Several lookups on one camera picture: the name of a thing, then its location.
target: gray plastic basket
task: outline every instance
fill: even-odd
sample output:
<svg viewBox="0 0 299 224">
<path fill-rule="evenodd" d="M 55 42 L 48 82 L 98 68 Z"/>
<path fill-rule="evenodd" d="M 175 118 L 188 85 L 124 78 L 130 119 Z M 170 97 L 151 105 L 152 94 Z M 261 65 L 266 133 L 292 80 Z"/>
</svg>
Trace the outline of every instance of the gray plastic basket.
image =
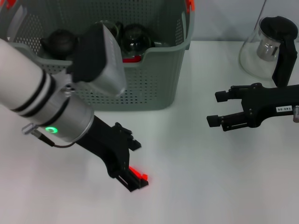
<svg viewBox="0 0 299 224">
<path fill-rule="evenodd" d="M 97 21 L 144 25 L 156 40 L 171 47 L 150 48 L 140 63 L 125 63 L 128 89 L 120 98 L 79 88 L 78 95 L 95 110 L 159 110 L 175 98 L 185 49 L 194 27 L 194 11 L 186 0 L 17 0 L 0 7 L 0 38 L 5 39 L 50 74 L 70 61 L 41 58 L 40 38 L 58 28 L 81 34 Z"/>
</svg>

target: black handle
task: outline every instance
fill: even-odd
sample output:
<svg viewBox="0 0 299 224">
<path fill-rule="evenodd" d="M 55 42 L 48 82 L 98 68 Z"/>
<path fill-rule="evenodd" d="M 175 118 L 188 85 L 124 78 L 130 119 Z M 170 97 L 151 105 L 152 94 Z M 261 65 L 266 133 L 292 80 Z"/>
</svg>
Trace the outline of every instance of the black handle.
<svg viewBox="0 0 299 224">
<path fill-rule="evenodd" d="M 277 87 L 288 85 L 296 60 L 297 51 L 294 39 L 286 36 L 279 46 L 278 61 L 272 76 Z"/>
</svg>

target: green indicator light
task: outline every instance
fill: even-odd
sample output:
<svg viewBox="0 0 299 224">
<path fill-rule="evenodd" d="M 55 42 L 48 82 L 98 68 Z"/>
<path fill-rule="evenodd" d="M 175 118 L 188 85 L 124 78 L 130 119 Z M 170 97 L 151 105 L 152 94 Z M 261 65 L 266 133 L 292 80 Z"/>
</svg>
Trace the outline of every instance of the green indicator light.
<svg viewBox="0 0 299 224">
<path fill-rule="evenodd" d="M 55 134 L 55 133 L 58 132 L 58 129 L 55 128 L 55 127 L 47 127 L 47 128 L 45 128 L 45 130 L 46 130 L 47 132 L 52 133 L 52 134 Z"/>
</svg>

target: black stripe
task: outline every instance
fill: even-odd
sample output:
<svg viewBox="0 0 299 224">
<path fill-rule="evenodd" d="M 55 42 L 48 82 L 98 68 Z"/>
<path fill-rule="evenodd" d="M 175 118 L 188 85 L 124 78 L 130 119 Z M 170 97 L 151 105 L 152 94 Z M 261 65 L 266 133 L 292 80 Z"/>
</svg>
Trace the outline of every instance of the black stripe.
<svg viewBox="0 0 299 224">
<path fill-rule="evenodd" d="M 33 101 L 35 101 L 35 99 L 37 98 L 37 96 L 41 93 L 43 87 L 45 86 L 46 78 L 47 78 L 47 74 L 43 70 L 43 77 L 42 77 L 41 83 L 39 84 L 39 86 L 38 86 L 36 92 L 33 94 L 33 96 L 26 103 L 24 103 L 22 106 L 20 106 L 20 107 L 18 107 L 16 109 L 13 109 L 11 111 L 13 111 L 13 112 L 21 112 L 21 111 L 25 110 L 27 107 L 29 107 L 33 103 Z"/>
<path fill-rule="evenodd" d="M 67 98 L 67 100 L 64 102 L 64 104 L 62 104 L 62 107 L 60 108 L 60 110 L 54 115 L 53 118 L 51 118 L 51 120 L 49 120 L 48 122 L 40 125 L 41 127 L 47 127 L 50 126 L 51 124 L 53 124 L 55 121 L 58 120 L 58 118 L 60 118 L 60 116 L 63 114 L 63 112 L 65 111 L 67 105 L 70 102 L 70 98 Z"/>
<path fill-rule="evenodd" d="M 43 108 L 43 106 L 45 106 L 45 104 L 48 102 L 50 97 L 53 95 L 54 91 L 55 91 L 55 80 L 51 76 L 50 88 L 49 88 L 46 96 L 44 97 L 44 99 L 33 110 L 29 111 L 28 113 L 26 113 L 24 115 L 21 115 L 21 117 L 29 118 L 29 117 L 36 115 Z"/>
</svg>

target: glass teapot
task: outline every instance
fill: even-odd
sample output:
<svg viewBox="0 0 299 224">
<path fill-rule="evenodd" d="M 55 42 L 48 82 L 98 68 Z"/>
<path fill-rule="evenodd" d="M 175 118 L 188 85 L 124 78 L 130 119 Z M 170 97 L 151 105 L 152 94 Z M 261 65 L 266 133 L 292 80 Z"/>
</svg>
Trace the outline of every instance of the glass teapot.
<svg viewBox="0 0 299 224">
<path fill-rule="evenodd" d="M 297 60 L 298 27 L 291 20 L 265 17 L 243 44 L 239 62 L 249 74 L 287 86 Z"/>
</svg>

